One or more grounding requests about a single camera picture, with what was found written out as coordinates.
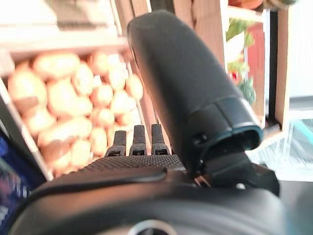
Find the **red item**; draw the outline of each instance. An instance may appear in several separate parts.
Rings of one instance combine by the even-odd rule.
[[[228,0],[228,5],[246,9],[255,9],[262,4],[263,0]]]

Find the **white wall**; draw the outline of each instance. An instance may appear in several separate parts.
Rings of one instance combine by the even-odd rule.
[[[313,96],[313,0],[293,6],[290,97]]]

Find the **black plastic housing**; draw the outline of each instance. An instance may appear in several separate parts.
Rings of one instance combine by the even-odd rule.
[[[190,174],[217,151],[260,144],[262,129],[248,102],[206,45],[174,14],[160,10],[133,19],[128,39],[172,148]]]

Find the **green vegetable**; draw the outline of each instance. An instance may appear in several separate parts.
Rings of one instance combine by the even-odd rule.
[[[247,63],[241,61],[229,62],[227,64],[228,71],[238,71],[240,74],[250,71],[250,67]]]
[[[245,32],[245,47],[250,47],[254,45],[254,38],[251,33]]]
[[[239,85],[239,90],[241,90],[244,98],[249,102],[249,104],[252,104],[256,100],[256,92],[253,87],[253,77],[250,79],[243,79]]]
[[[254,25],[252,21],[243,21],[239,19],[231,19],[229,21],[229,28],[226,32],[226,41],[229,41],[236,35],[246,31],[250,26]]]

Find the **blue packaging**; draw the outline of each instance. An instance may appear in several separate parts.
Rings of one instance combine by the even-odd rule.
[[[10,219],[17,207],[44,181],[41,172],[32,167],[1,132],[0,235],[8,233]]]

